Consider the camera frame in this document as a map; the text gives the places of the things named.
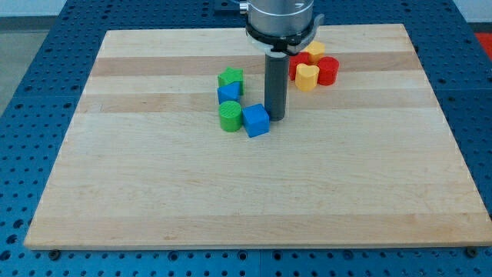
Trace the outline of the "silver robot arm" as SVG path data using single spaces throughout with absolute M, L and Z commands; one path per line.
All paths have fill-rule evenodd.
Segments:
M 314 0 L 245 0 L 239 9 L 249 42 L 272 58 L 297 55 L 324 23 L 324 15 L 314 13 Z

